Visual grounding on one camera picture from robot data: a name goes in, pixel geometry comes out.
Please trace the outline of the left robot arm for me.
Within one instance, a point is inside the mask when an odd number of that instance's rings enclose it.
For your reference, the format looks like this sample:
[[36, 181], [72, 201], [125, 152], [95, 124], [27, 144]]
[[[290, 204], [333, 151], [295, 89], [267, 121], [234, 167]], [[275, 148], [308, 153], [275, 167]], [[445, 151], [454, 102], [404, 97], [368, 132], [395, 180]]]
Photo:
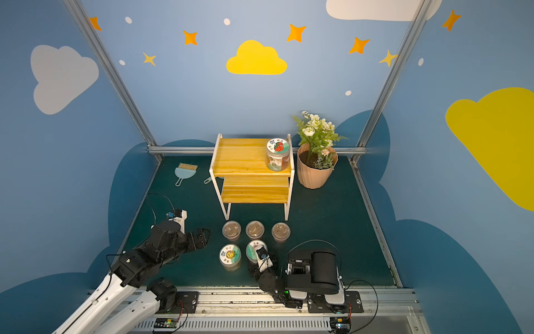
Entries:
[[207, 228], [186, 234], [173, 220], [153, 226], [143, 243], [118, 256], [98, 288], [54, 332], [95, 333], [112, 311], [162, 267], [185, 253], [203, 249], [210, 236]]

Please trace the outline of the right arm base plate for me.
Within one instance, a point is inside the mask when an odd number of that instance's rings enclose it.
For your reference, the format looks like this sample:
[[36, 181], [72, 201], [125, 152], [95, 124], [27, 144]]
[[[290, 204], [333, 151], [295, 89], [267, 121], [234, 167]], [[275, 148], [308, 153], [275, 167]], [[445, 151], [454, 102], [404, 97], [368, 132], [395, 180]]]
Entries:
[[309, 313], [349, 314], [363, 313], [359, 292], [340, 291], [338, 294], [310, 294], [307, 299]]

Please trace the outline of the strawberry label seed jar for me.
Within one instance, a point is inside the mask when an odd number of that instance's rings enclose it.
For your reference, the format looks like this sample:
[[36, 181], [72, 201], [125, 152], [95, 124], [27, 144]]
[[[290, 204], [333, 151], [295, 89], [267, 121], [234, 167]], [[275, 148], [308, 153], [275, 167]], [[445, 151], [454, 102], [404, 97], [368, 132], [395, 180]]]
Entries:
[[269, 139], [266, 144], [266, 165], [271, 171], [281, 172], [290, 162], [290, 145], [287, 140]]

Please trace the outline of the pink flower label seed jar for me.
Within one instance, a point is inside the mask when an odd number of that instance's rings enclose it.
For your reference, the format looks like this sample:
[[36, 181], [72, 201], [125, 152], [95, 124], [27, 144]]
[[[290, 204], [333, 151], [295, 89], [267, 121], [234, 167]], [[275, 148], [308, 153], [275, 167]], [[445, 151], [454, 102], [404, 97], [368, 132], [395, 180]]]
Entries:
[[246, 255], [250, 262], [257, 263], [257, 256], [254, 251], [254, 247], [256, 246], [265, 246], [267, 248], [267, 245], [261, 241], [261, 240], [253, 240], [251, 241], [247, 247], [246, 247]]

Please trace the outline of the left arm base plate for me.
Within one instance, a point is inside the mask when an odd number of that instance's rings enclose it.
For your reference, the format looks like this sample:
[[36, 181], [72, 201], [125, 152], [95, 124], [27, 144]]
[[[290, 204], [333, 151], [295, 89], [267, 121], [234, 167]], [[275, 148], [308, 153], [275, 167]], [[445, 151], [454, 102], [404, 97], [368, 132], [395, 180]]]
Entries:
[[171, 297], [171, 305], [168, 313], [181, 313], [185, 308], [187, 313], [195, 314], [200, 292], [197, 291], [178, 291]]

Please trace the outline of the sunflower label seed jar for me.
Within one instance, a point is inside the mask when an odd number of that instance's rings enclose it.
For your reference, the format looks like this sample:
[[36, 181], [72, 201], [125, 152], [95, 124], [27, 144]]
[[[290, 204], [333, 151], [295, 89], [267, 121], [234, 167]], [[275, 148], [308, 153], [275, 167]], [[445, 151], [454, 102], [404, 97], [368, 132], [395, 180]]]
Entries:
[[241, 267], [241, 249], [236, 244], [227, 244], [219, 251], [219, 260], [227, 271], [236, 271]]

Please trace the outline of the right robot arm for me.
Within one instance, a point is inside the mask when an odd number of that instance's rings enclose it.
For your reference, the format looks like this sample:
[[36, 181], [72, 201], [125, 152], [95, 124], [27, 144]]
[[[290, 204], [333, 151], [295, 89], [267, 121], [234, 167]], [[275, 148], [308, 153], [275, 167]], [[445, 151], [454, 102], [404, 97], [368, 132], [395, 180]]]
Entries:
[[280, 273], [279, 266], [276, 254], [264, 249], [258, 260], [248, 262], [249, 274], [275, 303], [301, 308], [303, 303], [318, 298], [317, 306], [334, 313], [346, 311], [348, 303], [332, 251], [293, 250], [288, 254], [284, 273]]

